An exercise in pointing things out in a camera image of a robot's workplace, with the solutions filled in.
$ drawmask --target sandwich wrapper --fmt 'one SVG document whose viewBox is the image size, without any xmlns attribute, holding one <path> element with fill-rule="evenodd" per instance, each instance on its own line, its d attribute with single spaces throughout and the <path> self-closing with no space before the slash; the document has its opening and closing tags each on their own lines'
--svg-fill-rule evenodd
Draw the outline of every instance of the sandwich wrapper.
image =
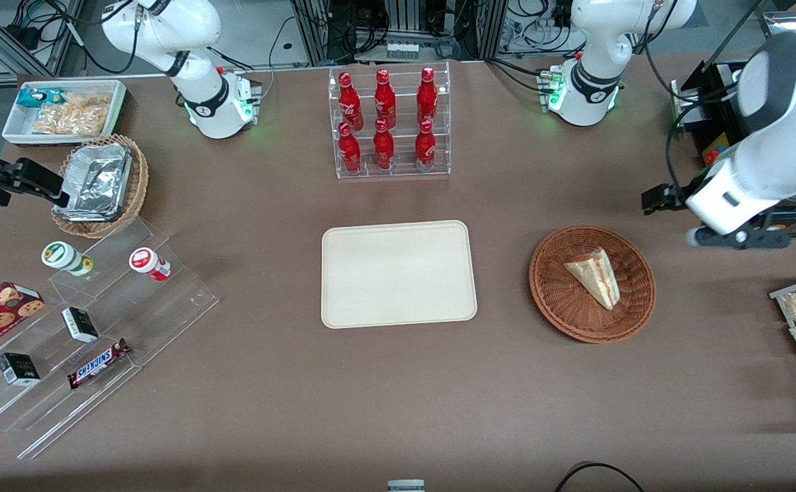
<svg viewBox="0 0 796 492">
<path fill-rule="evenodd" d="M 616 283 L 613 266 L 603 248 L 595 249 L 588 255 L 569 258 L 564 268 L 608 311 L 613 310 L 619 302 L 619 284 Z"/>
</svg>

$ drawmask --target snickers bar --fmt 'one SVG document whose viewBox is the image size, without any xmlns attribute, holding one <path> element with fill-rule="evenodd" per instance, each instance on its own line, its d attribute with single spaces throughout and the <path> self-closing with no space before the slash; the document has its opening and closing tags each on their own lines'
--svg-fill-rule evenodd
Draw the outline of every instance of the snickers bar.
<svg viewBox="0 0 796 492">
<path fill-rule="evenodd" d="M 67 376 L 67 379 L 70 380 L 70 388 L 74 390 L 79 388 L 82 383 L 103 372 L 109 364 L 117 361 L 120 356 L 128 352 L 130 352 L 130 347 L 127 346 L 127 343 L 122 338 L 118 343 L 110 346 L 103 354 L 98 355 L 94 361 L 88 362 L 88 364 L 83 365 L 80 370 Z"/>
</svg>

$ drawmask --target small black box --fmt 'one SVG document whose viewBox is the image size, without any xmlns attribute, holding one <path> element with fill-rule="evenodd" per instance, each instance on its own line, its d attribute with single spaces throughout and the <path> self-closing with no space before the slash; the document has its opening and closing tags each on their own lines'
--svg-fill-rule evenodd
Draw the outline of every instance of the small black box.
<svg viewBox="0 0 796 492">
<path fill-rule="evenodd" d="M 6 382 L 15 386 L 33 386 L 39 383 L 39 374 L 29 355 L 6 352 L 0 355 L 0 371 Z"/>
<path fill-rule="evenodd" d="M 70 306 L 61 314 L 64 315 L 64 324 L 67 330 L 70 330 L 70 336 L 80 342 L 97 342 L 97 328 L 94 326 L 94 321 L 91 321 L 88 311 Z"/>
</svg>

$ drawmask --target white tray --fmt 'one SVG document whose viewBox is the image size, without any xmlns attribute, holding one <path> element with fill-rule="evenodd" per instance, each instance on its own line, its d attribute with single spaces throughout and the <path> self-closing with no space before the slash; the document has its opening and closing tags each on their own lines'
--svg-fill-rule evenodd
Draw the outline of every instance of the white tray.
<svg viewBox="0 0 796 492">
<path fill-rule="evenodd" d="M 326 327 L 466 321 L 475 315 L 464 222 L 332 228 L 322 236 Z"/>
<path fill-rule="evenodd" d="M 89 142 L 95 138 L 108 137 L 113 134 L 115 125 L 119 120 L 119 114 L 122 112 L 122 103 L 124 102 L 127 89 L 122 82 L 114 80 L 91 80 L 91 81 L 78 81 L 78 80 L 56 80 L 56 81 L 36 81 L 24 82 L 20 85 L 20 90 L 25 90 L 27 87 L 57 87 L 68 92 L 78 93 L 92 93 L 104 92 L 111 94 L 113 99 L 109 103 L 109 112 L 107 113 L 107 121 L 103 125 L 103 131 L 97 137 L 83 137 L 79 135 L 44 135 L 41 133 L 33 132 L 33 122 L 36 121 L 36 116 L 39 115 L 39 108 L 27 108 L 19 104 L 12 103 L 10 115 L 6 119 L 6 125 L 3 126 L 3 138 L 7 142 L 13 144 L 25 144 L 26 146 L 48 146 L 49 144 L 79 144 L 82 142 Z"/>
</svg>

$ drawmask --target wicker basket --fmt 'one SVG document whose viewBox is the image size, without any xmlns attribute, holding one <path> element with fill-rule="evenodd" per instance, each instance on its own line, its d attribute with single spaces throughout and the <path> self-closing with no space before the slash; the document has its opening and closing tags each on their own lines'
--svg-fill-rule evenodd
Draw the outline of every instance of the wicker basket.
<svg viewBox="0 0 796 492">
<path fill-rule="evenodd" d="M 598 304 L 564 268 L 567 259 L 599 247 L 610 257 L 619 284 L 620 301 L 613 311 Z M 596 226 L 569 226 L 545 237 L 534 250 L 528 280 L 547 320 L 583 342 L 622 342 L 634 336 L 656 305 L 656 280 L 644 255 L 625 237 Z"/>
<path fill-rule="evenodd" d="M 68 234 L 84 236 L 89 239 L 100 239 L 122 225 L 127 219 L 138 215 L 139 209 L 142 208 L 142 202 L 146 199 L 146 187 L 148 186 L 148 163 L 146 162 L 146 156 L 142 155 L 142 152 L 139 151 L 139 147 L 133 143 L 133 140 L 122 135 L 110 135 L 109 137 L 98 138 L 97 140 L 83 143 L 83 146 L 105 146 L 105 144 L 123 144 L 123 146 L 129 147 L 133 152 L 130 176 L 127 178 L 124 212 L 119 218 L 112 222 L 70 222 L 64 221 L 52 212 L 51 218 L 55 221 L 57 227 Z M 67 159 L 64 159 L 64 165 L 61 166 L 60 171 L 57 173 L 64 176 L 69 162 L 70 156 L 67 156 Z"/>
</svg>

